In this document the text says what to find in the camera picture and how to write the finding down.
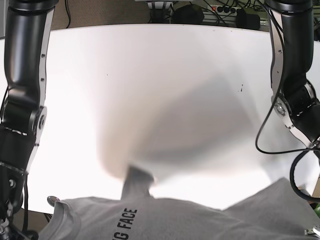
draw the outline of white table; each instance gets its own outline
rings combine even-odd
[[[4,54],[0,41],[0,56]],[[47,196],[119,199],[129,162],[154,174],[155,197],[224,209],[289,177],[296,153],[264,155],[254,140],[271,105],[269,33],[193,25],[110,25],[53,31],[48,116],[28,178],[29,209]],[[6,88],[0,58],[0,96]],[[320,45],[307,74],[320,92]],[[272,114],[259,141],[302,147]],[[296,182],[313,191],[309,153]]]

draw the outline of power outlet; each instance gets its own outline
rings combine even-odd
[[[241,9],[240,7],[229,7],[229,6],[223,6],[223,5],[210,5],[211,8],[208,6],[208,10],[214,10],[216,11],[220,16],[237,16],[237,11]]]

